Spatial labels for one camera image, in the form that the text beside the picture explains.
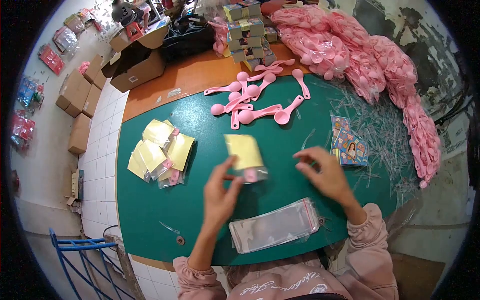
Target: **white tiled floor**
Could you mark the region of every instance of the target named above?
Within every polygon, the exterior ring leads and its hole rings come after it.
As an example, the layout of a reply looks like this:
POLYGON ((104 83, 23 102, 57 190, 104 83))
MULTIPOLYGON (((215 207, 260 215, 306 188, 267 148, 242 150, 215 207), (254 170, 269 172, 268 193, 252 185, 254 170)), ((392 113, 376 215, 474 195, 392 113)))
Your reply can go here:
MULTIPOLYGON (((84 234, 92 239, 102 238, 103 231, 112 225, 118 225, 115 197, 115 165, 117 143, 123 110, 127 103, 127 93, 120 93, 108 81, 102 90, 97 105, 88 146, 78 160, 79 168, 84 170, 84 200, 82 224, 84 234)), ((118 228, 114 234, 121 235, 118 228)), ((112 261, 120 267, 116 253, 103 249, 112 261)), ((147 300, 174 300, 180 290, 175 272, 154 268, 130 259, 133 271, 147 300)), ((228 291, 227 278, 221 267, 214 267, 217 280, 228 291)))

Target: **brown cardboard box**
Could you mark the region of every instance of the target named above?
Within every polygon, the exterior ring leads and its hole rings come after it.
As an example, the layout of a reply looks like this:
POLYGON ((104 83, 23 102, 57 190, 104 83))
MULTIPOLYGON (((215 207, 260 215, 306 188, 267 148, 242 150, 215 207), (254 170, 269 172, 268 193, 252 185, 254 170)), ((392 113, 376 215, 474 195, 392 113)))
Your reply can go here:
POLYGON ((100 89, 92 84, 90 88, 90 92, 88 93, 87 100, 85 101, 84 109, 82 113, 89 118, 93 118, 93 114, 95 113, 96 105, 98 104, 98 100, 100 99, 100 89))
POLYGON ((60 89, 57 106, 76 118, 81 112, 90 91, 90 84, 78 72, 73 70, 60 89))
POLYGON ((81 154, 87 150, 91 123, 92 119, 82 113, 75 118, 68 140, 68 151, 73 154, 81 154))
POLYGON ((107 82, 107 78, 103 75, 102 70, 98 70, 98 73, 93 80, 93 84, 98 87, 100 90, 103 90, 105 86, 105 82, 107 82))
POLYGON ((140 44, 133 44, 121 53, 121 57, 113 64, 106 64, 102 72, 112 77, 110 84, 122 93, 133 89, 163 74, 165 60, 159 49, 151 50, 140 44))
POLYGON ((84 74, 85 79, 89 83, 93 83, 98 71, 102 68, 102 57, 100 55, 95 55, 95 57, 90 61, 90 66, 88 66, 87 71, 84 74))

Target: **yellow paper card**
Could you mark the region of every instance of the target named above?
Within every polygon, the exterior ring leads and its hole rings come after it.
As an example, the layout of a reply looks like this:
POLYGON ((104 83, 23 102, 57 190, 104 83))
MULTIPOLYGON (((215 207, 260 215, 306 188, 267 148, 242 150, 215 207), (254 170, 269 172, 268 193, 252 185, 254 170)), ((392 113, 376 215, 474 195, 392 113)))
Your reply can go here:
POLYGON ((251 135, 224 134, 229 155, 236 155, 237 161, 233 165, 235 170, 243 170, 264 165, 257 141, 251 135))
POLYGON ((144 143, 140 145, 139 151, 150 173, 167 159, 160 146, 149 140, 145 140, 144 143))
POLYGON ((145 127, 142 138, 144 141, 149 140, 163 147, 174 129, 173 126, 164 122, 152 120, 147 127, 145 127))
POLYGON ((144 179, 145 173, 147 172, 147 167, 145 163, 143 163, 142 158, 140 156, 140 152, 138 150, 141 144, 143 144, 143 142, 139 141, 132 155, 130 155, 127 169, 130 170, 133 174, 140 177, 141 179, 144 179))
POLYGON ((170 143, 170 148, 168 148, 168 157, 173 163, 172 168, 183 171, 194 140, 194 138, 182 133, 179 133, 173 139, 170 143))
POLYGON ((173 172, 173 168, 166 170, 165 172, 163 172, 162 175, 158 176, 157 181, 160 182, 162 180, 170 178, 172 176, 172 172, 173 172))

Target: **person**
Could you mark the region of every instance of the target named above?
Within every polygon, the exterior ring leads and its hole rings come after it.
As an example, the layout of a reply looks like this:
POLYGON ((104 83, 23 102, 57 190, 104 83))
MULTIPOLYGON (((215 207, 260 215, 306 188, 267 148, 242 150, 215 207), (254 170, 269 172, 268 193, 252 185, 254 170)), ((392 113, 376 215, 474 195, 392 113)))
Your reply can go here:
POLYGON ((143 19, 144 29, 148 30, 148 12, 138 8, 141 4, 131 4, 128 1, 123 0, 113 0, 112 2, 112 19, 115 22, 119 22, 123 27, 126 27, 131 22, 140 23, 143 19))
MULTIPOLYGON (((298 169, 323 195, 338 202, 347 215, 349 234, 346 264, 341 276, 325 270, 315 252, 280 261, 240 266, 227 275, 228 300, 251 299, 398 299, 387 231, 376 204, 364 207, 355 199, 334 156, 320 147, 297 152, 298 169)), ((180 300, 224 300, 227 294, 210 266, 216 236, 231 217, 243 179, 227 174, 229 157, 215 167, 204 187, 204 221, 189 258, 174 259, 180 300), (232 180, 224 189, 224 180, 232 180)))

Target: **hand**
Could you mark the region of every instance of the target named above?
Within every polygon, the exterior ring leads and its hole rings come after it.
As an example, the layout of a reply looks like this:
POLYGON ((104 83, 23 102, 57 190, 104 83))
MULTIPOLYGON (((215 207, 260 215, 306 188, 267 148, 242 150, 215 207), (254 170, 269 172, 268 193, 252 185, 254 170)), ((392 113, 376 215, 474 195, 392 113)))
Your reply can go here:
POLYGON ((216 166, 204 187, 204 227, 218 231, 232 216, 237 196, 243 185, 242 177, 227 174, 235 162, 236 156, 230 156, 221 165, 216 166), (230 187, 223 187, 225 180, 232 180, 230 187))
POLYGON ((310 182, 325 196, 332 198, 342 206, 356 202, 353 192, 348 185, 347 178, 335 156, 331 156, 320 147, 307 148, 293 155, 300 158, 296 168, 307 177, 310 182), (320 167, 320 172, 312 168, 312 162, 320 167))

